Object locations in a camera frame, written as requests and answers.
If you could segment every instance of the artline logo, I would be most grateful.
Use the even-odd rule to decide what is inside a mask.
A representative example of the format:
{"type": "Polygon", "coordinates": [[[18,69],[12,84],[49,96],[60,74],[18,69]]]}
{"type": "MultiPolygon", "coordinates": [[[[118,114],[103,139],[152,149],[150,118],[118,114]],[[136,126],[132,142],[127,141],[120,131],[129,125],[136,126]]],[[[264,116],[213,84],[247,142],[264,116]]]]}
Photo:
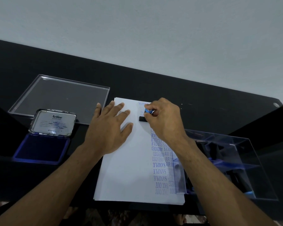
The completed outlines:
{"type": "Polygon", "coordinates": [[[59,119],[61,119],[62,117],[59,117],[58,115],[57,115],[57,116],[53,115],[53,118],[59,118],[59,119]]]}

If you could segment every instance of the person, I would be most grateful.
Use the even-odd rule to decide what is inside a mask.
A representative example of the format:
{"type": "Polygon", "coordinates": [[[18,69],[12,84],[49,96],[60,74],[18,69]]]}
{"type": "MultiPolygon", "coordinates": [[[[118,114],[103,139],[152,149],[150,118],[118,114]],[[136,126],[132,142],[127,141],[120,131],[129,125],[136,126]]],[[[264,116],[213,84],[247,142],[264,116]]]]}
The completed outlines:
{"type": "MultiPolygon", "coordinates": [[[[116,151],[133,124],[121,131],[130,114],[118,112],[124,103],[110,102],[101,112],[98,103],[85,141],[51,175],[0,216],[0,225],[59,225],[76,191],[105,154],[116,151]]],[[[165,98],[145,105],[144,116],[157,136],[176,153],[188,174],[211,225],[276,225],[231,183],[186,134],[178,106],[165,98]]]]}

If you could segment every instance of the white wall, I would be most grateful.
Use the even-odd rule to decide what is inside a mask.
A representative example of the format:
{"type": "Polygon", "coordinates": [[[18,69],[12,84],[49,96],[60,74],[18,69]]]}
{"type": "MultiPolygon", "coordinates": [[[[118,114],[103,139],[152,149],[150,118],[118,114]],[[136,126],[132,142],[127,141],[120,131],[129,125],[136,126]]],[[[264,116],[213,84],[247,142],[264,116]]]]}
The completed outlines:
{"type": "Polygon", "coordinates": [[[0,0],[0,39],[283,102],[283,0],[0,0]]]}

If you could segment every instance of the ink pad lid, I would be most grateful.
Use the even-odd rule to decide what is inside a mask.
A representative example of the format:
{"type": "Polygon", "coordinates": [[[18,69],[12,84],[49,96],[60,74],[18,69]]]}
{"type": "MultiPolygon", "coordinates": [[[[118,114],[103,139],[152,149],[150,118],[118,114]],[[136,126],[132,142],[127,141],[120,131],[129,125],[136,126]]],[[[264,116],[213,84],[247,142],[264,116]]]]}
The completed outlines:
{"type": "Polygon", "coordinates": [[[76,114],[52,110],[38,109],[30,124],[30,133],[69,137],[76,121],[76,114]]]}

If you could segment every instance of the stack of paper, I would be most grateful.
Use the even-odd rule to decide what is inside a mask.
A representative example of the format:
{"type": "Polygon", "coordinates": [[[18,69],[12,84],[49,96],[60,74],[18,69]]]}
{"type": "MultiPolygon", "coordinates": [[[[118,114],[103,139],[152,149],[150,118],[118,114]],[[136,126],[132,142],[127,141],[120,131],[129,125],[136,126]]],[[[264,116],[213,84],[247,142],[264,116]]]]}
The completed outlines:
{"type": "Polygon", "coordinates": [[[175,192],[173,151],[160,140],[148,122],[139,121],[144,104],[115,98],[115,104],[125,103],[131,110],[121,125],[133,122],[132,133],[115,152],[103,157],[94,199],[183,205],[184,195],[175,192]]]}

